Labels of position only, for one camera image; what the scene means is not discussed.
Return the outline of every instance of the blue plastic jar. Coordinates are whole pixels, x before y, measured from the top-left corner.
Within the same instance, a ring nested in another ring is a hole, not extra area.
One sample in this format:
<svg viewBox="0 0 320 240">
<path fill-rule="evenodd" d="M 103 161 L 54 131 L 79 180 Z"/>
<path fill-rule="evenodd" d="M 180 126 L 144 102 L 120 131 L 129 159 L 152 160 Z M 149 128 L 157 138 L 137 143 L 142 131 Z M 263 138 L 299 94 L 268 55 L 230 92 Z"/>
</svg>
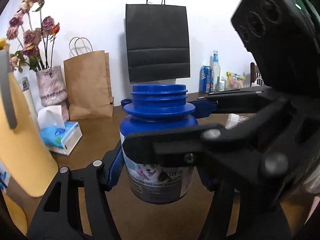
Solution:
<svg viewBox="0 0 320 240">
<path fill-rule="evenodd" d="M 132 132 L 198 125 L 190 115 L 195 106 L 186 103 L 187 91 L 185 85 L 134 85 L 132 103 L 124 106 L 129 115 L 120 125 L 121 143 Z M 123 154 L 131 191 L 141 200 L 168 204 L 189 191 L 194 167 L 168 168 L 159 164 L 135 163 L 125 152 Z"/>
</svg>

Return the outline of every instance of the tissue pack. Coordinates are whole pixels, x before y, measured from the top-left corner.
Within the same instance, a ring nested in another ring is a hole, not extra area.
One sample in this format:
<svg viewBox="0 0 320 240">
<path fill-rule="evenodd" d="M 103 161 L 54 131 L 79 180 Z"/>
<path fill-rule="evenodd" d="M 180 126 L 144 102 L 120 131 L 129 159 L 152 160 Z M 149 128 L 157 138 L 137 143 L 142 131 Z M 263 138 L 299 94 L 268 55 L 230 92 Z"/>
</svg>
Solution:
<svg viewBox="0 0 320 240">
<path fill-rule="evenodd" d="M 69 156 L 82 137 L 82 132 L 78 122 L 64 124 L 64 128 L 47 127 L 40 130 L 39 134 L 50 151 Z"/>
</svg>

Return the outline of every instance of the dog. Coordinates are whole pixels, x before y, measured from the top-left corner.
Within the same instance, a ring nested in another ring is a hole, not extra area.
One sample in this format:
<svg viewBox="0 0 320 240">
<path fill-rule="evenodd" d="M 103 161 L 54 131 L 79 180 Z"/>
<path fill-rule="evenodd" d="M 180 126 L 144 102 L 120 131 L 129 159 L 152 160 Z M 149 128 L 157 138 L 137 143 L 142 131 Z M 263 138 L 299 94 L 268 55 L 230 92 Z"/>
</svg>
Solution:
<svg viewBox="0 0 320 240">
<path fill-rule="evenodd" d="M 164 183 L 171 181 L 169 175 L 157 164 L 141 164 L 139 173 L 143 176 L 144 181 Z"/>
</svg>

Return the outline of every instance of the brown tabletop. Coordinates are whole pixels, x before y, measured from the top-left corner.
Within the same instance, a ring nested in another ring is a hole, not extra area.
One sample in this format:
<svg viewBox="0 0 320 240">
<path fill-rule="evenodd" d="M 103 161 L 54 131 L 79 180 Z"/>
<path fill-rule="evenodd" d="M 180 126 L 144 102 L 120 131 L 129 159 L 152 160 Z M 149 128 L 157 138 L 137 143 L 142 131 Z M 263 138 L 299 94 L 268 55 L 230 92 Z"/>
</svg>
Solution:
<svg viewBox="0 0 320 240">
<path fill-rule="evenodd" d="M 195 100 L 198 93 L 189 94 L 188 100 Z M 126 113 L 121 106 L 114 108 L 112 118 L 80 120 L 83 137 L 70 156 L 53 154 L 59 167 L 71 170 L 86 167 L 94 160 L 101 159 L 105 152 L 112 150 L 119 141 L 119 125 Z M 212 114 L 199 119 L 199 124 L 218 122 L 225 125 L 228 115 Z M 11 179 L 8 195 L 24 210 L 28 225 L 31 222 L 40 198 L 28 196 Z M 152 205 L 139 200 L 129 188 L 128 176 L 123 170 L 118 185 L 106 192 L 108 203 L 122 240 L 131 239 L 197 239 L 206 218 L 213 193 L 202 186 L 194 171 L 190 191 L 181 200 L 168 205 Z M 304 224 L 313 197 L 295 194 L 281 203 L 295 233 Z M 85 209 L 84 190 L 79 189 L 79 202 L 84 232 L 91 234 Z M 237 224 L 239 200 L 234 201 L 228 234 L 234 233 Z"/>
</svg>

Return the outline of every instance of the gray handle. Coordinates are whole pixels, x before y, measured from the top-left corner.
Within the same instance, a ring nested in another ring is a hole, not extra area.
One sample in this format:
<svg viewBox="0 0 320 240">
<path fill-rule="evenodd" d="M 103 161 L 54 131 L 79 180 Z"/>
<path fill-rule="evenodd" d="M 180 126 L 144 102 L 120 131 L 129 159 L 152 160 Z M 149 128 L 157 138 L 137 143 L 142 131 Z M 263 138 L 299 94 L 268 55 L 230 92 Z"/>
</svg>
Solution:
<svg viewBox="0 0 320 240">
<path fill-rule="evenodd" d="M 14 113 L 8 73 L 11 72 L 9 52 L 0 50 L 0 92 L 4 107 L 4 113 L 11 130 L 17 127 L 17 119 Z"/>
</svg>

